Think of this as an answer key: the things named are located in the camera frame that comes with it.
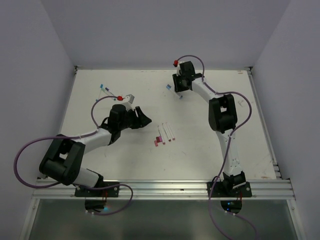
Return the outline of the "brown capped marker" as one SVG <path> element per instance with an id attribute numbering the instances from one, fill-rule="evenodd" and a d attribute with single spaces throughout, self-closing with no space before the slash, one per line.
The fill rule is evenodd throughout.
<path id="1" fill-rule="evenodd" d="M 170 136 L 170 134 L 168 133 L 168 131 L 167 131 L 167 129 L 166 129 L 166 127 L 165 127 L 165 125 L 164 125 L 163 123 L 162 123 L 162 129 L 163 129 L 163 132 L 164 132 L 167 140 L 168 140 L 169 142 L 171 142 L 171 141 L 172 141 L 171 136 Z"/>

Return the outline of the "purple capped marker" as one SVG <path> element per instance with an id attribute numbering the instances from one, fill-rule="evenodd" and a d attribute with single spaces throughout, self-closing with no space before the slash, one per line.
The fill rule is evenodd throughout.
<path id="1" fill-rule="evenodd" d="M 166 141 L 165 141 L 165 138 L 163 137 L 163 133 L 162 133 L 159 125 L 157 126 L 157 129 L 158 129 L 158 133 L 159 133 L 159 139 L 161 139 L 162 144 L 165 145 Z"/>

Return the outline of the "pink capped marker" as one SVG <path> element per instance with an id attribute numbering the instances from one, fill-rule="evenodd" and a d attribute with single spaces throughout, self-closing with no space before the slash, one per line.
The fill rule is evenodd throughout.
<path id="1" fill-rule="evenodd" d="M 168 131 L 169 131 L 169 134 L 170 134 L 171 139 L 172 139 L 173 141 L 175 141 L 175 140 L 176 140 L 175 135 L 174 135 L 174 133 L 173 133 L 173 131 L 172 131 L 172 129 L 171 129 L 171 126 L 170 126 L 170 124 L 169 124 L 168 122 L 166 122 L 166 127 L 167 127 L 167 129 L 168 129 Z"/>

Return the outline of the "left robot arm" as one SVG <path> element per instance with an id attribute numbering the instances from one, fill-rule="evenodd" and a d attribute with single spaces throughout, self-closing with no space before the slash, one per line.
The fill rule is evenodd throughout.
<path id="1" fill-rule="evenodd" d="M 115 104 L 95 134 L 78 139 L 63 134 L 56 136 L 39 165 L 39 171 L 63 185 L 84 186 L 92 196 L 99 196 L 104 190 L 103 176 L 82 167 L 84 155 L 112 145 L 125 129 L 144 128 L 151 122 L 139 106 L 127 109 L 123 104 Z"/>

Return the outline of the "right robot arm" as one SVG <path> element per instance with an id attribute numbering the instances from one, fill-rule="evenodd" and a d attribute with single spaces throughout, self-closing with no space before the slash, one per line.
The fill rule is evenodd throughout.
<path id="1" fill-rule="evenodd" d="M 172 75 L 174 91 L 193 91 L 208 103 L 208 123 L 216 133 L 223 155 L 223 169 L 219 171 L 223 180 L 212 185 L 212 195 L 221 197 L 235 196 L 246 184 L 246 177 L 241 167 L 237 146 L 232 143 L 235 139 L 238 116 L 235 100 L 232 94 L 218 95 L 210 90 L 204 76 L 196 73 L 191 61 L 175 60 L 173 66 L 176 73 Z"/>

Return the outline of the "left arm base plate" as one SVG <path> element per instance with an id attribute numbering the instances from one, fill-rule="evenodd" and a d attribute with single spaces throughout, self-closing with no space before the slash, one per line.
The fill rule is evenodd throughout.
<path id="1" fill-rule="evenodd" d="M 96 187 L 76 187 L 74 196 L 79 198 L 117 198 L 120 183 L 117 181 L 102 181 Z"/>

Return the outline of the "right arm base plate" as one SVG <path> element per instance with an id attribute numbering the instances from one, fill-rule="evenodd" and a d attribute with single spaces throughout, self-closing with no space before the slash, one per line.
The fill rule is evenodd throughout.
<path id="1" fill-rule="evenodd" d="M 236 187 L 234 189 L 227 189 L 223 182 L 218 181 L 214 185 L 214 189 L 212 190 L 213 181 L 209 181 L 206 183 L 206 190 L 208 196 L 211 195 L 212 198 L 251 198 L 253 196 L 251 185 L 249 182 L 246 182 L 244 185 Z"/>

